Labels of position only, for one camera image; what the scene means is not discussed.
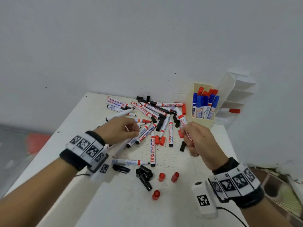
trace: hand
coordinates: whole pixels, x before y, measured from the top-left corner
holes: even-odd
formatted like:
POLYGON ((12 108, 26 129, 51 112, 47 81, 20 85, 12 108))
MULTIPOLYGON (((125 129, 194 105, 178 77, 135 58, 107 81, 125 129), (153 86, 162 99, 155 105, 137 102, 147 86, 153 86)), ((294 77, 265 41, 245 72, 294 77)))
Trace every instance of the hand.
POLYGON ((127 117, 114 117, 107 123, 94 130, 106 144, 113 145, 139 135, 139 127, 134 119, 127 117))
POLYGON ((200 155, 210 170, 216 170, 228 161, 228 157, 207 127, 190 122, 182 128, 181 132, 184 134, 184 142, 187 144, 191 156, 200 155), (186 132, 191 135, 194 142, 189 140, 186 132))

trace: white wall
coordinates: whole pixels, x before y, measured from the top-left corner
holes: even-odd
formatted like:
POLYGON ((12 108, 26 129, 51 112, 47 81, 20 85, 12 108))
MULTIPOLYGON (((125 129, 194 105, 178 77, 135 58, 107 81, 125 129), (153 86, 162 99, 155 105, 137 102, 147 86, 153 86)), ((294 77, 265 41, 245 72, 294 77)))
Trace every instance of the white wall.
POLYGON ((182 100, 193 81, 217 86, 244 67, 260 90, 229 129, 240 158, 302 162, 302 121, 286 120, 301 118, 301 103, 282 105, 302 94, 302 8, 303 0, 0 0, 0 124, 53 132, 85 92, 182 100))

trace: red object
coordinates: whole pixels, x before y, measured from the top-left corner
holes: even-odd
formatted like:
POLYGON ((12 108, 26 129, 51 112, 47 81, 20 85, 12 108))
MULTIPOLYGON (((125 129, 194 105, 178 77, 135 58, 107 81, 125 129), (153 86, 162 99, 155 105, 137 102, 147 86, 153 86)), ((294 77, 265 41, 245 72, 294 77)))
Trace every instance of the red object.
POLYGON ((198 90, 197 95, 198 95, 198 96, 202 95, 203 90, 204 90, 204 87, 199 87, 199 90, 198 90))
POLYGON ((182 105, 182 114, 186 115, 186 105, 183 103, 182 105))
POLYGON ((159 179, 158 179, 159 182, 163 182, 164 178, 165 178, 165 174, 160 173, 160 174, 159 174, 159 179))
POLYGON ((212 94, 217 95, 218 92, 219 92, 219 90, 215 89, 215 90, 212 92, 212 94))
POLYGON ((235 114, 240 114, 241 110, 240 109, 233 109, 233 108, 231 108, 231 109, 229 109, 229 112, 230 113, 235 113, 235 114))
POLYGON ((155 201, 158 200, 159 197, 160 197, 160 191, 155 190, 151 198, 155 201))
POLYGON ((172 182, 175 183, 178 178, 179 178, 180 174, 178 172, 174 173, 174 175, 172 176, 172 182))
POLYGON ((178 133, 179 133, 179 136, 180 136, 181 139, 184 138, 184 135, 181 134, 181 130, 178 130, 178 133))
POLYGON ((165 144, 165 137, 164 136, 162 136, 161 137, 161 141, 160 141, 160 146, 164 146, 164 144, 165 144))
POLYGON ((210 97, 210 95, 213 93, 213 91, 214 91, 214 90, 211 88, 211 89, 208 91, 207 96, 210 97))
POLYGON ((26 139, 28 153, 38 153, 46 142, 50 139, 50 135, 31 133, 26 139))
POLYGON ((160 143, 160 137, 159 137, 158 135, 156 135, 156 136, 154 137, 154 143, 155 143, 156 145, 159 145, 159 143, 160 143))

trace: blue marker cap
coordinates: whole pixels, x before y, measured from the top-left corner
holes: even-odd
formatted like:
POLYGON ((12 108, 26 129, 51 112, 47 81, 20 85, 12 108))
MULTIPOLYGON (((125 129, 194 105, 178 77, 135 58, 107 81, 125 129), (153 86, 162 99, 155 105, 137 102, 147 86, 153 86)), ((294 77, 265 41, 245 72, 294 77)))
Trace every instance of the blue marker cap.
POLYGON ((218 101, 219 101, 220 96, 216 96, 214 98, 214 102, 212 103, 212 107, 216 108, 218 105, 218 101))
POLYGON ((209 97, 209 103, 213 103, 214 102, 214 97, 215 95, 214 94, 211 94, 210 97, 209 97))
POLYGON ((204 96, 204 103, 203 103, 203 106, 207 106, 208 105, 208 99, 209 97, 208 96, 204 96))
POLYGON ((197 107, 201 107, 201 96, 197 96, 197 107))
POLYGON ((192 98, 192 103, 197 102, 197 93, 194 93, 194 97, 192 98))

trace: red marker cap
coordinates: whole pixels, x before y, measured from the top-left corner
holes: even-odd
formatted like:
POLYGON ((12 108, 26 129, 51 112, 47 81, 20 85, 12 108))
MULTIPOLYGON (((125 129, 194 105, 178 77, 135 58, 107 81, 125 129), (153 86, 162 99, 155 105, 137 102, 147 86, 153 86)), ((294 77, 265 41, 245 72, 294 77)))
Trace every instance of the red marker cap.
POLYGON ((159 145, 159 143, 160 143, 160 138, 159 138, 158 135, 156 135, 156 136, 154 137, 154 143, 155 143, 156 145, 159 145))
POLYGON ((159 197, 160 197, 160 191, 155 190, 151 198, 155 201, 158 200, 159 197))
POLYGON ((160 173, 159 174, 159 182, 163 182, 163 180, 164 180, 164 178, 165 178, 165 174, 164 173, 160 173))
POLYGON ((217 95, 218 92, 219 92, 219 90, 215 89, 212 93, 213 93, 214 95, 217 95))
POLYGON ((181 130, 178 130, 178 133, 179 133, 179 136, 180 136, 181 139, 184 138, 184 135, 181 134, 181 130))
POLYGON ((161 141, 160 141, 160 146, 164 146, 164 144, 165 144, 165 137, 164 136, 162 136, 161 137, 161 141))
POLYGON ((172 176, 172 182, 175 183, 178 178, 179 178, 180 174, 178 172, 174 173, 174 175, 172 176))
POLYGON ((214 90, 211 88, 211 89, 208 91, 207 96, 210 97, 210 95, 213 93, 213 91, 214 91, 214 90))
POLYGON ((229 109, 229 112, 230 113, 235 113, 235 114, 240 114, 241 110, 240 109, 233 109, 233 108, 231 108, 231 109, 229 109))
POLYGON ((199 90, 198 90, 198 92, 197 92, 197 95, 198 95, 198 96, 202 95, 203 90, 204 90, 204 87, 199 87, 199 90))
POLYGON ((186 115, 186 105, 183 103, 182 105, 182 114, 186 115))

